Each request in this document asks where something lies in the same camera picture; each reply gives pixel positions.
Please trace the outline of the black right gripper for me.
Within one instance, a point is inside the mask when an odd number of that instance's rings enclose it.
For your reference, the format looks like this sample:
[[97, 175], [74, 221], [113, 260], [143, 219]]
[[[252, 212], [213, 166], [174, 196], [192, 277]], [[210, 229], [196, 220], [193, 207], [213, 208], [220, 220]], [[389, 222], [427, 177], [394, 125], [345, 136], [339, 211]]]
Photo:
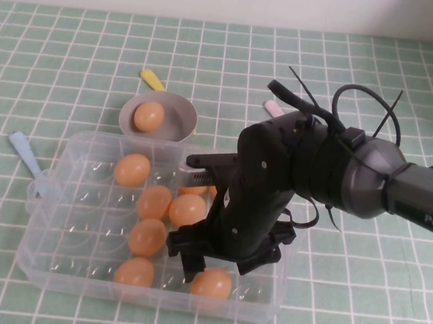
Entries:
[[236, 263], [240, 275], [281, 259], [279, 245], [292, 242], [295, 231], [274, 226], [295, 194], [295, 152], [315, 123], [309, 115], [286, 113], [242, 130], [235, 154], [187, 156], [187, 167], [208, 172], [217, 189], [203, 221], [167, 238], [187, 283], [205, 271], [206, 256]]

